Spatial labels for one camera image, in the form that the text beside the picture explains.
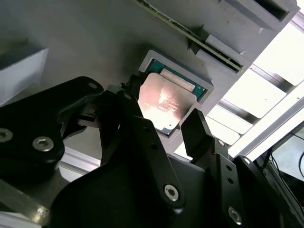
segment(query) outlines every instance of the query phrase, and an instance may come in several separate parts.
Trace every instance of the screw hole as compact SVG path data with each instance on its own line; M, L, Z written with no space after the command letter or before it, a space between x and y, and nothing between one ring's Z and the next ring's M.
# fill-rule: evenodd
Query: screw hole
M150 131L150 129L149 128L147 128L147 127L144 127L143 128L143 130L145 131L145 132L148 132L148 133L150 133L151 131Z
M232 168L228 165L226 165L226 168L229 170L229 171L232 171Z
M48 146L48 142L45 139L39 140L37 144L42 145L42 146Z
M233 184L233 180L230 177L227 177L227 180L229 181L230 184Z
M171 195L171 196L175 196L175 191L173 189L169 189L168 190L168 193Z
M89 86L93 89L97 89L97 86L94 83L89 83Z
M4 139L6 137L6 133L5 132L0 132L0 138Z
M151 148L152 148L153 150L157 150L157 149L158 149L157 145L155 145L154 143L152 143Z

